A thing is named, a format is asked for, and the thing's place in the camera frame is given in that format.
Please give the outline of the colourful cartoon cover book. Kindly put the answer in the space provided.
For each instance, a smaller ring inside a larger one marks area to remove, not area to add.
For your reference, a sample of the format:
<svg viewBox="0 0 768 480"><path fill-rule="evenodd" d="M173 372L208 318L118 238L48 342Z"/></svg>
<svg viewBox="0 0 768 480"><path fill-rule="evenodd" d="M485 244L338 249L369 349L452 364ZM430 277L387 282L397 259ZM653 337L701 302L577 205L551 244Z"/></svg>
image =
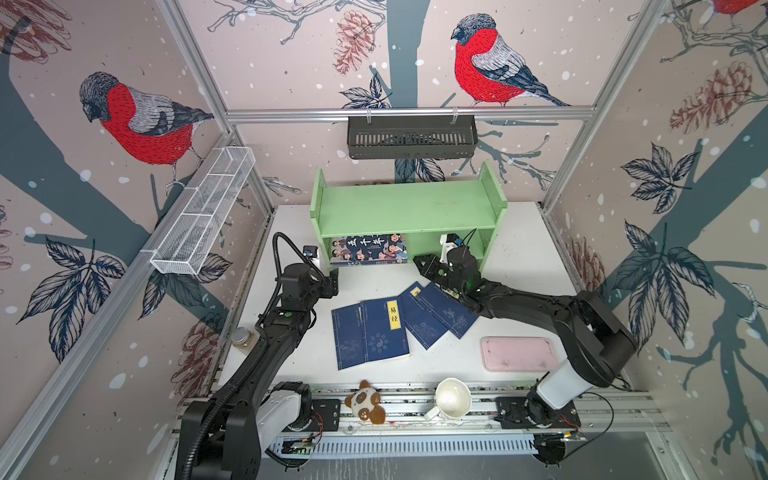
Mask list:
<svg viewBox="0 0 768 480"><path fill-rule="evenodd" d="M331 264L402 264L408 260L404 234L335 237L330 247Z"/></svg>

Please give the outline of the blue book with yellow label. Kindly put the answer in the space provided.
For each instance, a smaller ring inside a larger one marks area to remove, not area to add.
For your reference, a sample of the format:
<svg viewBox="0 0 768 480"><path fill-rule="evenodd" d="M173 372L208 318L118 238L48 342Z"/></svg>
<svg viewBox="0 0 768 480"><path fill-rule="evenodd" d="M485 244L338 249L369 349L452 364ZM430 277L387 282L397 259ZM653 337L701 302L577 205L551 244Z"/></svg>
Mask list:
<svg viewBox="0 0 768 480"><path fill-rule="evenodd" d="M361 303L366 361L390 360L410 354L397 297Z"/></svg>

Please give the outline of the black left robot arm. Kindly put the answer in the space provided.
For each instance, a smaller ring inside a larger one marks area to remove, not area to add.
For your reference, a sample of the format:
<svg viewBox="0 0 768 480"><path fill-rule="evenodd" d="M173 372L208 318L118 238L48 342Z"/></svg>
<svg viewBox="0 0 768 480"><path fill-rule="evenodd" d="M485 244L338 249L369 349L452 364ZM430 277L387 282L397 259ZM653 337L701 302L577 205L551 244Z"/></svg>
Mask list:
<svg viewBox="0 0 768 480"><path fill-rule="evenodd" d="M195 401L184 412L178 479L254 479L274 438L310 415L307 386L273 381L315 325L317 302L338 294L338 275L324 274L284 233L274 234L272 241L286 241L299 260L275 266L275 289L240 367L210 399Z"/></svg>

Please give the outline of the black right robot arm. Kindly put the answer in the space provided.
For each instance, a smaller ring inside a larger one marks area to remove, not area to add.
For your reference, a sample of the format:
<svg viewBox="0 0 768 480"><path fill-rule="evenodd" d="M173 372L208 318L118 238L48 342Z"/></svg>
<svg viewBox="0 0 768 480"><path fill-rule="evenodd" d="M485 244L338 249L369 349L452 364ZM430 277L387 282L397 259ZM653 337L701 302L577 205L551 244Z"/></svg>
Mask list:
<svg viewBox="0 0 768 480"><path fill-rule="evenodd" d="M451 249L445 260L423 254L413 263L421 276L456 294L470 312L557 335L566 359L537 381L524 403L527 419L540 428L550 426L569 402L591 388L611 386L638 350L634 336L595 292L553 296L513 289L483 278L466 246Z"/></svg>

